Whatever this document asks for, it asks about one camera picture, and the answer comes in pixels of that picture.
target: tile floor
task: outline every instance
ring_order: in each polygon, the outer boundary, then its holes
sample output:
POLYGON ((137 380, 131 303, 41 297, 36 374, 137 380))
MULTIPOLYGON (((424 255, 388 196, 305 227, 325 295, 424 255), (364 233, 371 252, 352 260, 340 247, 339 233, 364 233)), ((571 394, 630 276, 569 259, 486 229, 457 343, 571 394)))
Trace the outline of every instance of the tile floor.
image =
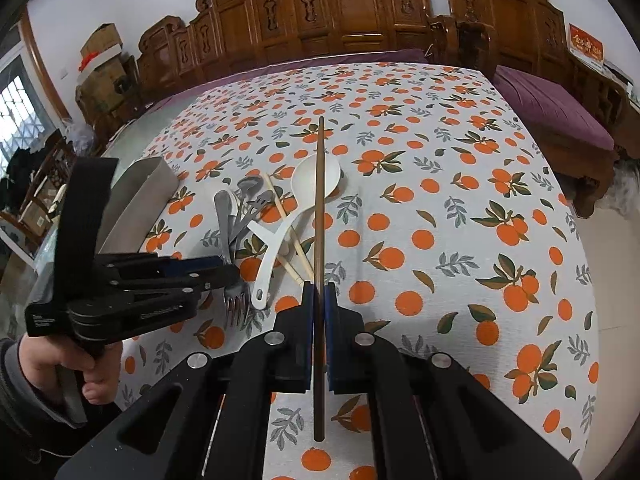
MULTIPOLYGON (((130 125, 106 154, 120 158, 116 177, 192 101, 193 97, 172 100, 130 125)), ((577 225, 591 270, 600 335, 596 413, 579 467, 584 480, 593 480, 640 412, 640 374, 635 371, 640 358, 640 298, 635 288, 640 269, 640 210, 628 220, 597 208, 577 225)))

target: tablecloth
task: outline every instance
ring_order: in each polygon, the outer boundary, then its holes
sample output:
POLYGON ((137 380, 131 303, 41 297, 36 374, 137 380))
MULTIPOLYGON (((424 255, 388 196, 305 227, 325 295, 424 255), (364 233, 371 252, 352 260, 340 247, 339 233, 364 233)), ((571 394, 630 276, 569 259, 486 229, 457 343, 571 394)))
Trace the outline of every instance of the tablecloth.
MULTIPOLYGON (((313 153, 319 116, 343 173, 325 214, 325 278, 340 305, 403 352, 450 353, 577 464, 598 379, 590 272, 544 156, 481 73, 358 63, 207 91, 145 150, 164 156, 180 185, 142 250, 216 252, 212 186, 234 189, 260 170, 294 209, 290 177, 313 153)), ((274 231, 279 221, 274 208, 263 212, 274 231)), ((296 230, 313 261, 310 215, 296 230)), ((255 236, 242 244, 247 281, 263 252, 255 236)), ((251 310, 241 329, 224 329, 216 291, 194 319, 127 341, 117 401, 131 405, 191 352, 237 351, 300 294, 276 268, 268 308, 251 310)), ((326 428, 314 442, 310 394, 274 395, 264 478, 374 478, 366 396, 329 394, 326 428)))

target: clear plastic bag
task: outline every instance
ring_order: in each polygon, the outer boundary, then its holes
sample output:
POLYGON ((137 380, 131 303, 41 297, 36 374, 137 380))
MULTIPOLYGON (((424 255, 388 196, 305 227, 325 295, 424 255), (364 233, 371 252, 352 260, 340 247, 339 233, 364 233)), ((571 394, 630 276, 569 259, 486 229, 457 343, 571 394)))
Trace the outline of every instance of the clear plastic bag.
POLYGON ((614 177, 598 207, 613 209, 623 217, 640 209, 640 171, 636 160, 619 160, 613 167, 614 177))
POLYGON ((68 119, 63 119, 62 122, 65 125, 62 136, 67 142, 71 141, 76 155, 89 155, 95 142, 95 133, 91 126, 86 123, 75 123, 68 119))

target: wall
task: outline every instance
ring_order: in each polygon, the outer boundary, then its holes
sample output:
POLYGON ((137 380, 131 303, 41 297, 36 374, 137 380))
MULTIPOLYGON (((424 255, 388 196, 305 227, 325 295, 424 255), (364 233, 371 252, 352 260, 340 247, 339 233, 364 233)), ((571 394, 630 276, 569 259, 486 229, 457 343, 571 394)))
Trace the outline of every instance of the wall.
MULTIPOLYGON (((195 0, 31 0, 31 25, 56 89, 74 118, 80 47, 101 23, 116 23, 126 52, 139 55, 140 35, 167 14, 186 23, 196 16, 195 0)), ((564 20, 605 44, 605 55, 640 86, 640 52, 606 0, 551 0, 564 20)), ((447 0, 431 0, 435 14, 448 14, 447 0)))

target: carved wooden sofa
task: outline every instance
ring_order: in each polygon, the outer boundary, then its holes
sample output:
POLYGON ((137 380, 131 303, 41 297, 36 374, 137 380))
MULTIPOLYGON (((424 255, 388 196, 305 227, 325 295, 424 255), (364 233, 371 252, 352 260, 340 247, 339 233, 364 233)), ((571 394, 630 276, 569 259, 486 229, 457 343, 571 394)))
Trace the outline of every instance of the carved wooden sofa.
POLYGON ((624 89, 567 50, 562 12, 548 0, 449 0, 457 20, 495 29, 490 79, 557 172, 577 179, 586 218, 613 178, 612 133, 628 107, 624 89))
POLYGON ((491 30, 431 17, 430 0, 196 0, 188 25, 166 16, 140 39, 148 100, 269 64, 420 48, 429 62, 491 66, 491 30))

